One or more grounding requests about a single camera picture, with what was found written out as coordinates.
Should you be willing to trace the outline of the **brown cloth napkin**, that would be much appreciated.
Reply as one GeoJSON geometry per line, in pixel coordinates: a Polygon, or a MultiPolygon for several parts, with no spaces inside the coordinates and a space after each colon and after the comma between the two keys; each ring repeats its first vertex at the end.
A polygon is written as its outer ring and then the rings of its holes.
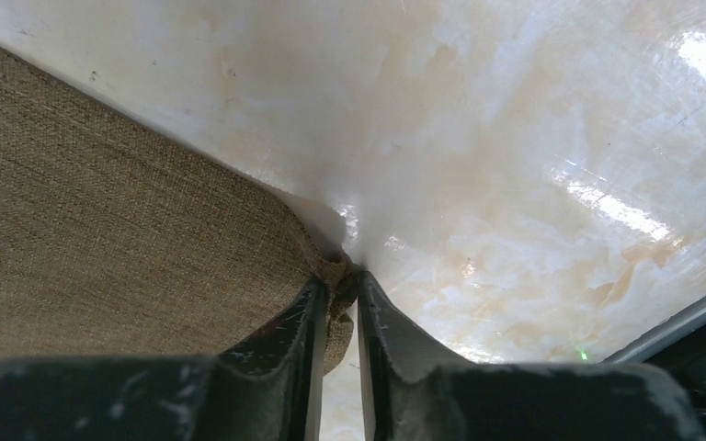
{"type": "Polygon", "coordinates": [[[317,277],[331,370],[351,269],[264,188],[0,48],[0,359],[221,352],[317,277]]]}

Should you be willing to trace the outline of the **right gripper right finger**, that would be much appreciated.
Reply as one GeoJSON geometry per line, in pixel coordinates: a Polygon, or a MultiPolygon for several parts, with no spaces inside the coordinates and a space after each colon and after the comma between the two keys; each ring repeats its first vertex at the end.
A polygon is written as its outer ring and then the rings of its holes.
{"type": "Polygon", "coordinates": [[[478,364],[356,276],[369,440],[704,440],[686,392],[644,364],[478,364]]]}

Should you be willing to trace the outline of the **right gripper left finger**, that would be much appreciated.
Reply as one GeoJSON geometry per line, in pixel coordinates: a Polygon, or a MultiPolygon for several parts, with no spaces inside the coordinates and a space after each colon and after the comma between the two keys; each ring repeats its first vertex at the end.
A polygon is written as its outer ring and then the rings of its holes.
{"type": "Polygon", "coordinates": [[[0,362],[0,440],[315,440],[327,288],[218,355],[0,362]]]}

